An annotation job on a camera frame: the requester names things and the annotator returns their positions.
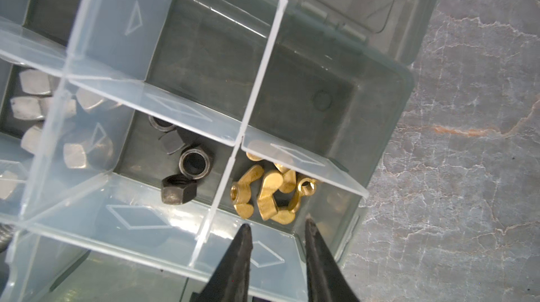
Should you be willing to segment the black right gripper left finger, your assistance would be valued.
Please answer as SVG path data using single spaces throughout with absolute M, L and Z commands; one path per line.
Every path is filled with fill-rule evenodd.
M 243 224 L 210 280 L 192 301 L 247 301 L 252 250 L 251 227 Z

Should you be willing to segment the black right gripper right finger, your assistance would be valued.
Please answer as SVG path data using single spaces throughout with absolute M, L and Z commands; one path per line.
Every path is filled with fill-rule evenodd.
M 340 271 L 316 223 L 305 223 L 309 301 L 359 301 Z

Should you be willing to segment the brass wing nuts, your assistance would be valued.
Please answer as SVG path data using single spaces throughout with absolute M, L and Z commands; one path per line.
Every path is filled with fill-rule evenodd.
M 277 163 L 272 170 L 265 171 L 260 164 L 261 157 L 249 152 L 246 157 L 254 164 L 232 182 L 230 189 L 236 213 L 249 219 L 258 210 L 264 221 L 291 224 L 300 210 L 302 198 L 315 194 L 319 181 Z

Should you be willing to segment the black nut pair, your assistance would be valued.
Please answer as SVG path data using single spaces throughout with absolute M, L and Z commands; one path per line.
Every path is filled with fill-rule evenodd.
M 179 171 L 187 178 L 200 180 L 210 174 L 213 159 L 213 153 L 202 145 L 187 148 L 180 155 Z

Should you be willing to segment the silver hex nut row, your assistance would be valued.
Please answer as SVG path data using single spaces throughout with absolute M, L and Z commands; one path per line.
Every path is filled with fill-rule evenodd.
M 21 148 L 30 154 L 35 154 L 42 137 L 44 124 L 42 122 L 31 126 L 21 138 Z
M 11 98 L 10 104 L 16 119 L 39 121 L 47 118 L 53 101 L 53 97 L 18 96 Z
M 87 113 L 96 111 L 105 102 L 105 98 L 84 88 L 79 88 L 75 97 L 81 108 Z
M 70 169 L 103 168 L 113 156 L 113 142 L 108 136 L 91 136 L 70 141 L 63 146 L 63 161 Z

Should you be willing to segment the silver hex nut top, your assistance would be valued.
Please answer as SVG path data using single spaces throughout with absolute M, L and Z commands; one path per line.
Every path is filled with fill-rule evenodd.
M 22 91 L 29 95 L 53 95 L 60 83 L 58 77 L 36 69 L 27 69 L 18 75 Z

